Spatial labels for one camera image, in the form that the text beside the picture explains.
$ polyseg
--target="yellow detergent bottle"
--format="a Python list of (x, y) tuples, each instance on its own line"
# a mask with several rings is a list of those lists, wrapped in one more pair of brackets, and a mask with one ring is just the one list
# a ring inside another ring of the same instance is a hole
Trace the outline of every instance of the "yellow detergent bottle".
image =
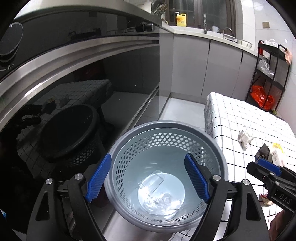
[(185, 13), (176, 12), (177, 14), (177, 26), (186, 27), (187, 26), (187, 17)]

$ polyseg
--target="chrome faucet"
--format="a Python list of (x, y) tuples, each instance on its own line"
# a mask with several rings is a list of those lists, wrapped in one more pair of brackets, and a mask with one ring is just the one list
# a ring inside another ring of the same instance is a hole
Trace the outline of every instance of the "chrome faucet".
[(225, 34), (225, 29), (229, 29), (230, 31), (232, 31), (232, 29), (229, 28), (229, 27), (224, 28), (224, 30), (223, 30), (223, 38), (224, 38), (224, 34)]
[(207, 15), (206, 14), (204, 14), (204, 26), (205, 26), (204, 33), (207, 34)]

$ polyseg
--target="metal screw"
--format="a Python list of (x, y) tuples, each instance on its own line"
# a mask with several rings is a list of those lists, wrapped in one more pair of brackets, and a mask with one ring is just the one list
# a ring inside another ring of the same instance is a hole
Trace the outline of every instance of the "metal screw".
[(52, 184), (52, 179), (51, 179), (51, 178), (46, 179), (45, 183), (48, 184), (48, 185), (49, 185), (49, 184)]
[(214, 175), (214, 176), (213, 176), (213, 179), (214, 179), (215, 181), (220, 181), (220, 180), (221, 180), (221, 177), (220, 177), (219, 175)]
[(76, 175), (75, 175), (75, 179), (76, 180), (80, 180), (80, 179), (82, 179), (83, 178), (83, 175), (81, 174), (81, 173), (77, 173)]
[(250, 182), (249, 182), (249, 180), (247, 180), (247, 179), (244, 179), (242, 182), (243, 182), (243, 184), (245, 184), (246, 186), (250, 185)]

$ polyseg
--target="white cup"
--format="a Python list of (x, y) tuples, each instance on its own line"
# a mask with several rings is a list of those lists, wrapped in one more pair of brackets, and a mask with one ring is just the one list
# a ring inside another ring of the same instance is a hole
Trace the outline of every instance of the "white cup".
[(212, 27), (213, 32), (217, 33), (220, 29), (217, 26)]

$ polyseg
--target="gray trash can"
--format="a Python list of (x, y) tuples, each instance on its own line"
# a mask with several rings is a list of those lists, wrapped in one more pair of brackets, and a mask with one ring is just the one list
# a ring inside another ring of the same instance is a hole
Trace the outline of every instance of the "gray trash can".
[(197, 226), (207, 204), (198, 197), (184, 167), (188, 152), (212, 174), (228, 180), (220, 148), (193, 126), (155, 121), (125, 133), (109, 152), (112, 166), (104, 182), (117, 212), (151, 232)]

